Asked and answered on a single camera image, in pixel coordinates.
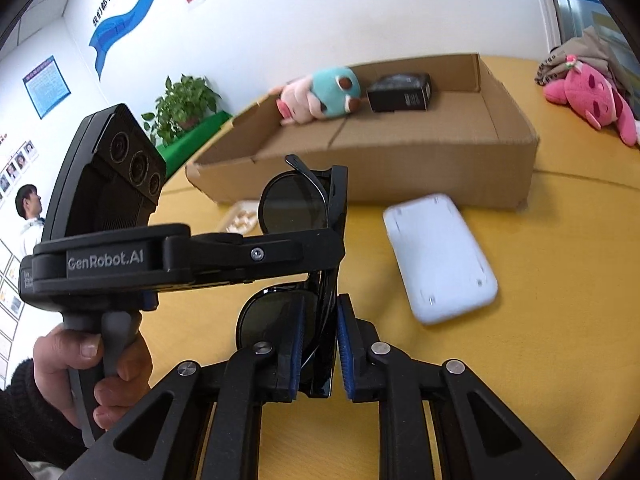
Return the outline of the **black sleeve forearm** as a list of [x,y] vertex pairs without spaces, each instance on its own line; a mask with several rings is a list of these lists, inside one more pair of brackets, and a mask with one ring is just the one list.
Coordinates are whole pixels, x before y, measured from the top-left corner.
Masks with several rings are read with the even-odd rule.
[[81,430],[43,399],[32,359],[21,363],[1,391],[1,472],[28,479],[21,458],[66,469],[86,452]]

